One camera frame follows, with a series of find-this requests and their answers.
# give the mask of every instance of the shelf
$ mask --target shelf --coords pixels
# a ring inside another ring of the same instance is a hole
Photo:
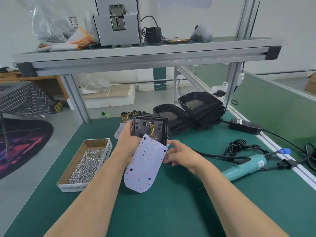
[[[14,56],[24,76],[62,75],[276,59],[280,38],[218,37],[209,43],[143,44],[75,51],[28,52]]]

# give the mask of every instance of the stack of black housings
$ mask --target stack of black housings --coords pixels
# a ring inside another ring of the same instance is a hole
[[[221,122],[224,115],[223,103],[207,92],[191,92],[179,98],[181,108],[163,104],[153,109],[154,114],[168,117],[168,134],[179,134],[183,129],[193,126],[207,129]]]

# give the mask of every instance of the right hand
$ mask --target right hand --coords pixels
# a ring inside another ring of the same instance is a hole
[[[178,140],[167,140],[167,144],[173,145],[174,148],[167,151],[164,163],[171,162],[172,166],[180,164],[187,167],[193,174],[196,174],[197,169],[203,166],[203,162],[206,161],[201,155]]]

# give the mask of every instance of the left hand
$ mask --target left hand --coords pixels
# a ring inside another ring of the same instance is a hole
[[[135,153],[141,138],[131,135],[133,121],[129,121],[125,124],[124,129],[122,130],[118,142],[116,144],[113,153],[115,152],[124,163],[124,167],[128,166],[132,161],[132,156]]]

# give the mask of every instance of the blue connector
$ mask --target blue connector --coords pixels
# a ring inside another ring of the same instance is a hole
[[[292,154],[291,149],[280,149],[281,154]]]

